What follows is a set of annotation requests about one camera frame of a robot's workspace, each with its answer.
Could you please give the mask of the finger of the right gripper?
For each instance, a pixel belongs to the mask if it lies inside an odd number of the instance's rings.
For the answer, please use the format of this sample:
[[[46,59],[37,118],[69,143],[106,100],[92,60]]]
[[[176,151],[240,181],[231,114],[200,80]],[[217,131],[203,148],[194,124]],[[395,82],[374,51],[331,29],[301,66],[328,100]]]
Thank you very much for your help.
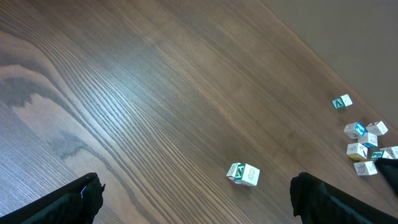
[[[375,166],[381,172],[387,183],[398,194],[398,161],[397,159],[378,159]]]

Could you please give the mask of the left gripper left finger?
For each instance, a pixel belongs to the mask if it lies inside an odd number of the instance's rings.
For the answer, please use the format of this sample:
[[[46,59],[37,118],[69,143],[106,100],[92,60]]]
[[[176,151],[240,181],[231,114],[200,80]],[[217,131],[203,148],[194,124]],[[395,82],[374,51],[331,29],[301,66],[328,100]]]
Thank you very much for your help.
[[[1,223],[93,223],[103,206],[105,185],[95,172],[1,217]]]

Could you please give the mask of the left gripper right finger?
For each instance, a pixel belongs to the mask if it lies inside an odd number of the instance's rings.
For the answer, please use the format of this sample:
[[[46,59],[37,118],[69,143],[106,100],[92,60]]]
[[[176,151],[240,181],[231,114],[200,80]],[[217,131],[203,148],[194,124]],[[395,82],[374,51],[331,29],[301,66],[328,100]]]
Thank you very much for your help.
[[[290,181],[290,201],[294,216],[299,216],[302,223],[397,224],[397,218],[307,172]]]

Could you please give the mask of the blue P letter block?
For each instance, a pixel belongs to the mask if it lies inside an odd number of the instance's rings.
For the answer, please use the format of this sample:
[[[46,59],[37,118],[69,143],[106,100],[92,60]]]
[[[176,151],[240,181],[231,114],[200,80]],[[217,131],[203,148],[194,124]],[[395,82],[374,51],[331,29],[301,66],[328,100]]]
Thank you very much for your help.
[[[359,176],[377,174],[377,169],[373,161],[355,162],[353,165]]]

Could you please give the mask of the yellow sided picture block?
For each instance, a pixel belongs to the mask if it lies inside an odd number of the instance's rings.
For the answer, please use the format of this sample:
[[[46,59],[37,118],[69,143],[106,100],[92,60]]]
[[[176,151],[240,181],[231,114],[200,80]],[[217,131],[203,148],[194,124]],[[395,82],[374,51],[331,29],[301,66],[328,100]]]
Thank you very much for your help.
[[[351,143],[347,146],[346,155],[353,160],[363,161],[367,159],[368,149],[361,143]]]

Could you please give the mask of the green sided letter block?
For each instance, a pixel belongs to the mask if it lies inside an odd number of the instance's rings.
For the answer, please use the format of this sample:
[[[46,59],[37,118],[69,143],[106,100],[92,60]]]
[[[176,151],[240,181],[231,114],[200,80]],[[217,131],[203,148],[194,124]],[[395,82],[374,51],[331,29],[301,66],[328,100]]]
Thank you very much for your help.
[[[241,180],[243,185],[254,187],[258,183],[260,172],[250,164],[235,162],[230,166],[226,177],[234,177],[236,180]]]

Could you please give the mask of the red sided base block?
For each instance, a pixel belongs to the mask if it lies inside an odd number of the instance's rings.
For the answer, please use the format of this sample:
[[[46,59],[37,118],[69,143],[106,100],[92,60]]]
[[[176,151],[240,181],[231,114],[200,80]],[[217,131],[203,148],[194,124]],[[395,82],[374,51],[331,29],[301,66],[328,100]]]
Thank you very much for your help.
[[[237,184],[237,185],[242,185],[243,183],[241,182],[241,180],[236,180],[234,177],[228,177],[228,179],[230,181],[232,181],[233,183]]]

